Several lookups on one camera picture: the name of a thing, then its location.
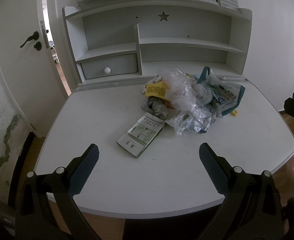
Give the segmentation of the green white cigarette box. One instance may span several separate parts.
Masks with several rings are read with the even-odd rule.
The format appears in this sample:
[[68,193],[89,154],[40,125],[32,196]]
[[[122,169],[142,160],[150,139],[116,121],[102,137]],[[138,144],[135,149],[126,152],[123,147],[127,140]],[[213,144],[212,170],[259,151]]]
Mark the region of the green white cigarette box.
[[146,112],[116,143],[134,157],[139,158],[164,126],[164,120]]

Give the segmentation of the grey blue wrapper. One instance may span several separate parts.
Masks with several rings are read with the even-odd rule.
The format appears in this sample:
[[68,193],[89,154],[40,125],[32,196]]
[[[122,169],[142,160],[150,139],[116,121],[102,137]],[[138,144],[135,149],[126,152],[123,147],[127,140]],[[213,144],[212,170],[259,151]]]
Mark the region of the grey blue wrapper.
[[165,120],[169,114],[169,110],[166,107],[165,102],[161,98],[157,98],[154,96],[148,97],[142,103],[141,107],[144,111],[162,120]]

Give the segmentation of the teal white plastic bag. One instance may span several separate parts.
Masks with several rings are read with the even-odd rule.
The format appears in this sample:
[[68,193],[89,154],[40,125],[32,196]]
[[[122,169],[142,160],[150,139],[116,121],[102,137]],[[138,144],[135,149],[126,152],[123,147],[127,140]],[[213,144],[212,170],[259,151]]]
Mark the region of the teal white plastic bag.
[[222,82],[205,66],[194,85],[203,105],[212,104],[218,116],[225,116],[234,111],[240,104],[245,87],[233,82]]

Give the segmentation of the clear crumpled plastic bag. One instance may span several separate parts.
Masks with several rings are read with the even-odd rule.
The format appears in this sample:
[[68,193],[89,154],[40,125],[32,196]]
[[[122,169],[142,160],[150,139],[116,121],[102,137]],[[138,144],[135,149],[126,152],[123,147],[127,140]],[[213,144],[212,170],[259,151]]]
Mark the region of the clear crumpled plastic bag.
[[212,95],[204,87],[201,92],[208,100],[201,101],[196,97],[193,82],[178,68],[163,67],[157,74],[169,88],[168,100],[175,110],[169,120],[177,135],[204,134],[216,119],[216,111],[209,104]]

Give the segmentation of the yellow printed wrapper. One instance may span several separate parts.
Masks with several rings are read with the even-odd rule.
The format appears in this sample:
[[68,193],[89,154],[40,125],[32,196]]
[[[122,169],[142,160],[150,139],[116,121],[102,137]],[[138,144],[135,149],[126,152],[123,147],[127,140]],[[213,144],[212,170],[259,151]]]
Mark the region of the yellow printed wrapper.
[[167,100],[169,96],[169,87],[164,81],[147,84],[145,96],[154,96]]

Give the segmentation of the grey drawer with white knob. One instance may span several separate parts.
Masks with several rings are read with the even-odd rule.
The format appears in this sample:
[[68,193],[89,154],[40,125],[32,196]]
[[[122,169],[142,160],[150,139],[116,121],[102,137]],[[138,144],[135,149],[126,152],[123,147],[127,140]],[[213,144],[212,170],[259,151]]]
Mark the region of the grey drawer with white knob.
[[81,62],[81,67],[86,79],[138,72],[136,54],[87,59]]

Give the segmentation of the white door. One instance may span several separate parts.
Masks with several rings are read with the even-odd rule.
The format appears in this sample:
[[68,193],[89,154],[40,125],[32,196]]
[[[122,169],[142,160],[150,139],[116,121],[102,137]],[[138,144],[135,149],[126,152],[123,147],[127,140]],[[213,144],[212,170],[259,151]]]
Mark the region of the white door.
[[[42,49],[26,39],[40,34]],[[67,100],[45,33],[42,0],[0,0],[0,76],[14,106],[40,137]]]

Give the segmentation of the white desk hutch shelf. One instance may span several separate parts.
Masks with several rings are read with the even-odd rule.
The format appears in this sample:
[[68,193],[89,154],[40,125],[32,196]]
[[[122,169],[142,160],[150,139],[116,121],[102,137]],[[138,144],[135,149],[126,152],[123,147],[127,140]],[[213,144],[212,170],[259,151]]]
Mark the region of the white desk hutch shelf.
[[[217,76],[243,76],[250,9],[236,12],[192,0],[119,0],[62,12],[81,85],[147,79],[163,67],[197,75],[208,66]],[[84,77],[82,61],[126,54],[136,54],[137,73]]]

